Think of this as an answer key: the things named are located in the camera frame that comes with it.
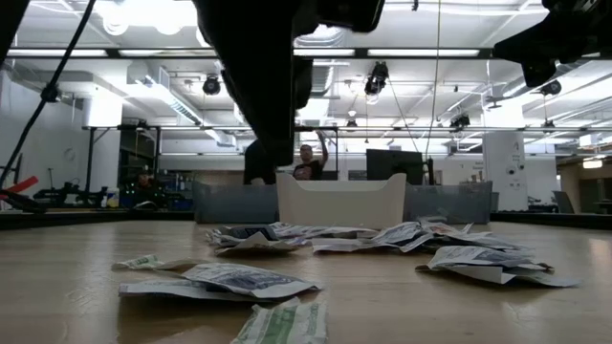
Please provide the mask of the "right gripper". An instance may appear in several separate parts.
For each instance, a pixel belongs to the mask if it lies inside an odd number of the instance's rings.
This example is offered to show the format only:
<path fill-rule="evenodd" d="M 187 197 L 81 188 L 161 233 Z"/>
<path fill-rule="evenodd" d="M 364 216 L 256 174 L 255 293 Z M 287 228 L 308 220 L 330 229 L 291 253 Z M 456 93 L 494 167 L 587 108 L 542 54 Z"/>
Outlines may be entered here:
<path fill-rule="evenodd" d="M 612 16 L 595 19 L 547 16 L 492 48 L 493 57 L 520 61 L 528 87 L 549 80 L 557 71 L 557 61 L 573 63 L 584 55 L 596 53 L 612 54 Z"/>

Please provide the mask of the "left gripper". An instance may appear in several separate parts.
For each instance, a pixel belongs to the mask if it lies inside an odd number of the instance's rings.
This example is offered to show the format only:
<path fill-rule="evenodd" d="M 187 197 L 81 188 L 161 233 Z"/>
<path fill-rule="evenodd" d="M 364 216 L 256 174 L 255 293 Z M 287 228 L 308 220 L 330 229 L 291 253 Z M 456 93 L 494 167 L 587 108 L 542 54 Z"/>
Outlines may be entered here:
<path fill-rule="evenodd" d="M 192 0 L 199 29 L 223 64 L 230 96 L 278 166 L 293 162 L 295 114 L 312 90 L 313 61 L 294 55 L 295 39 L 316 28 L 316 0 Z M 276 184 L 260 170 L 261 144 L 245 151 L 244 184 Z"/>

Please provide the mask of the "grey translucent plastic bin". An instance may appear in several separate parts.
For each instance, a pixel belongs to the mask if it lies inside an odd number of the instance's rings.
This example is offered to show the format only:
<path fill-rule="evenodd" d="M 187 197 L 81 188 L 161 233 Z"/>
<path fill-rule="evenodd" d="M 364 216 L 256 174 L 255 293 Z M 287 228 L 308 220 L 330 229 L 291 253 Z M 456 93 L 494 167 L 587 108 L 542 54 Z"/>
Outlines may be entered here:
<path fill-rule="evenodd" d="M 278 220 L 275 185 L 209 185 L 192 189 L 197 224 L 271 224 Z"/>
<path fill-rule="evenodd" d="M 405 188 L 404 221 L 442 217 L 448 224 L 487 224 L 492 182 L 458 185 L 410 185 Z"/>

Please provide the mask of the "white plastic bin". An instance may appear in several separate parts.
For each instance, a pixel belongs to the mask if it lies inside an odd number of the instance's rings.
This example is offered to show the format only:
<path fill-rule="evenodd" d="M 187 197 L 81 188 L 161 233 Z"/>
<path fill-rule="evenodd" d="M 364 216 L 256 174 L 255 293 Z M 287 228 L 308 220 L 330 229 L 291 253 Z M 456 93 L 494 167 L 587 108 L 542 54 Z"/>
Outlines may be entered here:
<path fill-rule="evenodd" d="M 386 181 L 298 181 L 276 175 L 279 220 L 300 226 L 384 229 L 403 221 L 405 175 Z"/>

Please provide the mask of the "white gauze pad packet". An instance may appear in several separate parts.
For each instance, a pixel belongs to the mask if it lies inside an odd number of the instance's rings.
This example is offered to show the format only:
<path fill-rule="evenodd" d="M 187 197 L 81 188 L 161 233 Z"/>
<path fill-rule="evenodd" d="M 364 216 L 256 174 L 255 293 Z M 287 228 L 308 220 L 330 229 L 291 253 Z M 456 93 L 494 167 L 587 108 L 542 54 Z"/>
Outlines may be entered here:
<path fill-rule="evenodd" d="M 376 243 L 361 239 L 314 238 L 310 241 L 313 251 L 353 252 L 377 247 Z"/>

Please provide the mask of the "white round pillar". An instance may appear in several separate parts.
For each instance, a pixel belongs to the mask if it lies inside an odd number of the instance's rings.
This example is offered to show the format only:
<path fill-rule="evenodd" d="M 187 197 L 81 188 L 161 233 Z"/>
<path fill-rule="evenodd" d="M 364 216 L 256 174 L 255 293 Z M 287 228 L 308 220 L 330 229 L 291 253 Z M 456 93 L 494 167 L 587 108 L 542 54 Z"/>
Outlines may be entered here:
<path fill-rule="evenodd" d="M 522 132 L 492 132 L 483 137 L 485 174 L 498 194 L 498 210 L 528 208 L 525 150 Z"/>

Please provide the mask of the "dark equipment rack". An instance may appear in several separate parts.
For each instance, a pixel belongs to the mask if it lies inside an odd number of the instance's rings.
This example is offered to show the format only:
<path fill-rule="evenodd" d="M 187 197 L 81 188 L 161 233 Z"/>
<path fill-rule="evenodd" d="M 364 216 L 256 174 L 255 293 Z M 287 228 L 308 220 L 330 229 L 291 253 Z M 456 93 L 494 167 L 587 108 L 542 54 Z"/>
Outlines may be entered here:
<path fill-rule="evenodd" d="M 160 207 L 160 187 L 153 167 L 154 141 L 144 132 L 120 132 L 119 187 L 120 205 L 136 210 L 157 210 Z M 146 190 L 135 188 L 137 174 L 148 170 L 155 186 Z"/>

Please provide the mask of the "black monitor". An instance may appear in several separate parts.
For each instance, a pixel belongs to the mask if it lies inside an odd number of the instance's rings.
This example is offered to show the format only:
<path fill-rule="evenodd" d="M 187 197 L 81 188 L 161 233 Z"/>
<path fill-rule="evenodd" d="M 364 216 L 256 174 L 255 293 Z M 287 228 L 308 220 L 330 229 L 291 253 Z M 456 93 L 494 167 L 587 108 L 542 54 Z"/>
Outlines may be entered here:
<path fill-rule="evenodd" d="M 422 153 L 397 150 L 366 150 L 366 177 L 368 181 L 384 181 L 403 173 L 405 181 L 420 185 L 424 181 L 425 161 Z"/>

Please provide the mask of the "green print packet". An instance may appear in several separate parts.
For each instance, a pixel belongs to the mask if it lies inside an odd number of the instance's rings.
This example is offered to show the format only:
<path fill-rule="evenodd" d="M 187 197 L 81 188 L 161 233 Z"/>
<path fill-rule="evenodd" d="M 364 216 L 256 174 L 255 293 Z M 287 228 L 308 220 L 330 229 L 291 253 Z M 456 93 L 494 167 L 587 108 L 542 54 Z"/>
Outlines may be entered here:
<path fill-rule="evenodd" d="M 112 265 L 112 270 L 185 270 L 203 264 L 205 260 L 180 259 L 170 262 L 161 261 L 156 255 L 144 255 Z"/>
<path fill-rule="evenodd" d="M 328 303 L 290 299 L 271 308 L 252 307 L 230 344 L 326 344 Z"/>

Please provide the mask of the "dark chair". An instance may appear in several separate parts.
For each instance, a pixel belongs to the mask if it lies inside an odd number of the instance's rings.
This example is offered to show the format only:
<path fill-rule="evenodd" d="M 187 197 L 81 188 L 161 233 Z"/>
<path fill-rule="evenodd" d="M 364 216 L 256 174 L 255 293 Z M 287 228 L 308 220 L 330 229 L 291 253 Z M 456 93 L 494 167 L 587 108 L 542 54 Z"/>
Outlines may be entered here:
<path fill-rule="evenodd" d="M 554 191 L 558 212 L 562 214 L 574 214 L 575 209 L 568 194 L 564 191 Z"/>

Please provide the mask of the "silver ribbed air duct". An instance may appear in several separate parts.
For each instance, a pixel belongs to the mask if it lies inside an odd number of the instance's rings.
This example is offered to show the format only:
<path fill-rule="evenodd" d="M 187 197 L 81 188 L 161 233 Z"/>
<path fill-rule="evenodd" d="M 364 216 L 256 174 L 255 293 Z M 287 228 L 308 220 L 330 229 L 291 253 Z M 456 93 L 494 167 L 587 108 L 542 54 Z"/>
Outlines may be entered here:
<path fill-rule="evenodd" d="M 341 28 L 319 25 L 306 36 L 308 45 L 315 48 L 339 48 L 343 45 L 345 31 Z M 316 58 L 313 61 L 311 97 L 324 97 L 332 88 L 335 67 L 334 59 Z"/>

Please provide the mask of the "black overhead frame bar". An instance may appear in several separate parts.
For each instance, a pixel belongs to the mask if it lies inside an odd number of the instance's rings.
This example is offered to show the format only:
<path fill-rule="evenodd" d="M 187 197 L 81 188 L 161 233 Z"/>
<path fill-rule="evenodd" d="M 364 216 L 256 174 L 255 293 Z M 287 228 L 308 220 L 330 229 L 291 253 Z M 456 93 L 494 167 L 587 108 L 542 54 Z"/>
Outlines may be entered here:
<path fill-rule="evenodd" d="M 7 58 L 14 59 L 59 59 L 64 49 L 12 48 Z M 494 59 L 492 49 L 437 49 L 437 48 L 294 48 L 296 56 L 314 59 L 450 59 L 487 60 Z M 218 59 L 211 48 L 199 49 L 75 49 L 71 58 L 76 59 Z"/>

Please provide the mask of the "black rig frame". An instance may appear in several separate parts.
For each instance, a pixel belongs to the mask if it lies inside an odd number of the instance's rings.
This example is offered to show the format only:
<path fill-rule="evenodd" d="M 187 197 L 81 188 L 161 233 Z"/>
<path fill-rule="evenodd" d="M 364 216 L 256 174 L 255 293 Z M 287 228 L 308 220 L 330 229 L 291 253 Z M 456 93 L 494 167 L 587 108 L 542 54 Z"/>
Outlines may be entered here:
<path fill-rule="evenodd" d="M 162 139 L 164 131 L 169 132 L 202 132 L 206 131 L 235 131 L 235 132 L 251 132 L 252 129 L 247 126 L 161 126 L 161 125 L 118 125 L 118 126 L 83 126 L 83 130 L 89 132 L 89 141 L 88 141 L 88 150 L 87 150 L 87 167 L 86 167 L 86 178 L 85 178 L 85 190 L 90 191 L 91 188 L 91 179 L 92 179 L 92 167 L 94 162 L 94 146 L 98 140 L 103 138 L 109 131 L 129 131 L 129 132 L 148 132 L 153 131 L 155 136 L 154 140 L 154 155 L 153 155 L 153 167 L 154 172 L 157 173 L 161 169 L 159 167 L 159 158 L 163 155 L 171 156 L 175 153 L 164 153 L 162 149 Z M 100 135 L 96 136 L 97 130 L 102 131 Z M 335 134 L 334 144 L 339 144 L 339 130 L 340 127 L 337 126 L 304 126 L 297 125 L 294 126 L 294 133 L 304 133 L 304 132 L 315 132 L 315 131 L 330 131 Z M 204 156 L 204 155 L 214 155 L 213 153 L 176 153 L 177 156 L 185 155 L 185 156 Z"/>

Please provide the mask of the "red handled clamp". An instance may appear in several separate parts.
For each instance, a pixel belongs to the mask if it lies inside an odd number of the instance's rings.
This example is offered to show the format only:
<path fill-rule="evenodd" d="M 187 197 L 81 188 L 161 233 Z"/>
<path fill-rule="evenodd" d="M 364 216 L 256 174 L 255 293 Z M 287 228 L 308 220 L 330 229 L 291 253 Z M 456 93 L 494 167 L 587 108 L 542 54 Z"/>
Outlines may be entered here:
<path fill-rule="evenodd" d="M 27 190 L 28 188 L 36 185 L 37 183 L 38 183 L 38 178 L 35 176 L 32 176 L 20 183 L 16 183 L 13 186 L 9 187 L 8 191 L 11 193 L 19 194 Z"/>

